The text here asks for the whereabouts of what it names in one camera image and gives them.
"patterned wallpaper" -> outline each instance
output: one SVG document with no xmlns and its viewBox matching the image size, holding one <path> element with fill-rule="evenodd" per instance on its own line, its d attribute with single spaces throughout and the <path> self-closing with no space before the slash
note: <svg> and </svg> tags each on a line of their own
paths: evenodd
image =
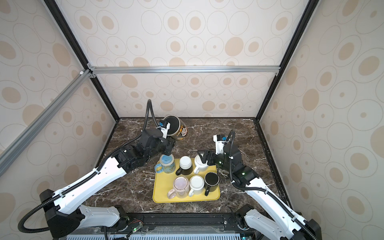
<svg viewBox="0 0 384 240">
<path fill-rule="evenodd" d="M 325 240 L 384 236 L 383 23 L 382 0 L 322 1 L 261 121 Z"/>
<path fill-rule="evenodd" d="M 256 116 L 274 73 L 98 74 L 120 117 Z"/>
<path fill-rule="evenodd" d="M 308 0 L 56 0 L 94 66 L 279 65 Z"/>
<path fill-rule="evenodd" d="M 70 49 L 38 0 L 0 1 L 0 154 L 82 69 Z"/>
<path fill-rule="evenodd" d="M 86 80 L 0 177 L 0 239 L 52 239 L 49 232 L 20 233 L 17 224 L 42 191 L 67 186 L 96 164 L 115 121 L 92 86 Z M 44 211 L 25 226 L 46 227 Z"/>
</svg>

